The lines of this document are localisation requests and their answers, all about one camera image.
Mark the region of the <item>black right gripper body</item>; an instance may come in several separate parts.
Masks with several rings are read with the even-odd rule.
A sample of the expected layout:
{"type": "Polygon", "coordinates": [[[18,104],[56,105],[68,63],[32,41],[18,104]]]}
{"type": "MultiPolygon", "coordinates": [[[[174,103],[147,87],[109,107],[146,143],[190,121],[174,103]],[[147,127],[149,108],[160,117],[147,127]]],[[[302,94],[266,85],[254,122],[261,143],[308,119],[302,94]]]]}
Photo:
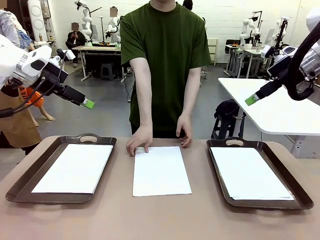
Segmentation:
{"type": "Polygon", "coordinates": [[[282,86],[282,82],[277,79],[273,81],[268,81],[265,85],[263,85],[258,91],[258,98],[263,99],[265,97],[270,96],[274,92],[276,92],[282,86]]]}

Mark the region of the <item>person's left hand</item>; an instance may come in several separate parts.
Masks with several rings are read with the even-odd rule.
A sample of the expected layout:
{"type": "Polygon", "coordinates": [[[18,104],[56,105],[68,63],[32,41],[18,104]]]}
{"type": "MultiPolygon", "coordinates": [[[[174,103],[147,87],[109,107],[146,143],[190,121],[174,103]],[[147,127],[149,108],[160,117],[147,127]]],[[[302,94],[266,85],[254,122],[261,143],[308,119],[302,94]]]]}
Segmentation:
{"type": "Polygon", "coordinates": [[[176,137],[180,140],[181,147],[187,148],[193,140],[191,117],[182,114],[177,121],[176,137]]]}

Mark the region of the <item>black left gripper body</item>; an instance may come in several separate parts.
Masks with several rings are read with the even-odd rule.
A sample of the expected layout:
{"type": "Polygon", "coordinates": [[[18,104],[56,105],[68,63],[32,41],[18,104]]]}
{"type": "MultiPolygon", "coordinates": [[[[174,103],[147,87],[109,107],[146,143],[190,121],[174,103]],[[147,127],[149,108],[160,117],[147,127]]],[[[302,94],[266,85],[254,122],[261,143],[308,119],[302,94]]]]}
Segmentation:
{"type": "Polygon", "coordinates": [[[42,70],[41,76],[45,78],[44,83],[41,85],[41,93],[45,96],[55,94],[78,106],[84,102],[85,95],[83,93],[64,84],[69,74],[62,68],[49,62],[42,70]]]}

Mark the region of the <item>person's right hand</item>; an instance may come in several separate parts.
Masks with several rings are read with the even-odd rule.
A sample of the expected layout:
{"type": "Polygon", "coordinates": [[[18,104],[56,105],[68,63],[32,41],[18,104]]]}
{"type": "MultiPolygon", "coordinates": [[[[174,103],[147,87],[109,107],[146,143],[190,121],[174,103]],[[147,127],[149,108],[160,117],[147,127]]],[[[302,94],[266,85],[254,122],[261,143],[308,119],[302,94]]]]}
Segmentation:
{"type": "Polygon", "coordinates": [[[153,142],[152,125],[141,125],[132,137],[126,143],[127,152],[133,157],[136,149],[143,146],[146,153],[149,152],[149,146],[153,142]]]}

